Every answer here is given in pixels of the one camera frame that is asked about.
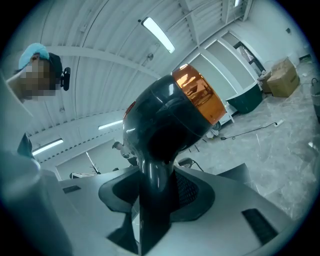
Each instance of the cardboard box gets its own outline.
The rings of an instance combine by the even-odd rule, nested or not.
[[[274,97],[289,97],[299,85],[294,65],[286,58],[273,65],[267,84]]]
[[[265,73],[264,75],[260,76],[258,78],[258,81],[261,82],[262,86],[262,90],[265,94],[270,94],[271,93],[271,90],[270,90],[270,87],[268,85],[268,82],[267,80],[271,77],[271,71],[269,71],[268,73]]]

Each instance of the black cable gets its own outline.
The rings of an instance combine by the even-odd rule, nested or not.
[[[199,169],[200,169],[201,171],[205,172],[195,160],[192,160],[192,161],[193,161],[194,163],[196,163],[196,165],[199,167]]]
[[[232,139],[234,140],[237,136],[244,135],[244,134],[248,134],[248,133],[251,133],[251,132],[254,132],[254,131],[260,130],[260,129],[264,129],[264,128],[267,128],[267,127],[269,127],[269,126],[271,126],[271,125],[273,125],[273,124],[277,125],[277,123],[276,123],[276,122],[273,122],[273,123],[270,123],[269,125],[267,125],[267,126],[265,126],[265,127],[260,127],[260,128],[254,129],[254,130],[246,131],[246,132],[244,132],[244,133],[237,134],[237,135],[235,135],[235,136],[230,136],[230,137],[220,137],[220,139],[221,139],[221,140],[226,140],[226,139],[232,138]]]

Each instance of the ceiling light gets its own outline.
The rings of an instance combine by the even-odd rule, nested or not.
[[[120,123],[122,123],[122,120],[121,121],[112,122],[112,123],[109,123],[109,124],[105,124],[105,125],[100,125],[98,127],[98,130],[101,130],[101,129],[104,129],[104,128],[107,128],[107,127],[110,127],[110,126],[114,126],[114,125],[120,124]]]
[[[169,53],[173,53],[175,51],[174,45],[170,42],[169,38],[166,34],[161,30],[161,28],[155,23],[155,21],[146,17],[141,24],[147,28],[159,41],[164,45],[164,47],[169,51]]]
[[[45,151],[45,150],[48,150],[48,149],[50,149],[50,148],[52,148],[52,147],[54,147],[54,146],[56,146],[56,145],[59,145],[59,144],[61,144],[61,143],[63,143],[64,141],[60,138],[60,139],[58,139],[58,140],[56,140],[56,141],[53,141],[53,142],[50,142],[49,144],[47,144],[47,145],[44,145],[44,146],[42,146],[42,147],[39,147],[38,149],[36,149],[35,151],[33,151],[32,152],[32,155],[38,155],[39,153],[41,153],[41,152],[43,152],[43,151]]]

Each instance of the concrete floor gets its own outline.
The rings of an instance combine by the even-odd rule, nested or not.
[[[248,114],[236,114],[220,130],[221,137],[241,134],[272,122],[279,127],[241,135],[232,140],[215,137],[200,140],[177,157],[191,157],[208,173],[220,174],[245,163],[259,194],[277,205],[292,219],[303,216],[313,202],[319,175],[315,171],[320,149],[320,125],[310,95],[311,80],[320,73],[309,58],[297,67],[300,85],[288,98],[263,95],[264,100]]]

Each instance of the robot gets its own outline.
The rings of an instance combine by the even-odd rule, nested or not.
[[[244,184],[245,165],[222,175],[174,165],[224,114],[203,76],[183,65],[125,112],[123,141],[139,166],[58,181],[36,161],[1,152],[10,170],[0,176],[1,202],[44,255],[273,254],[293,223]]]

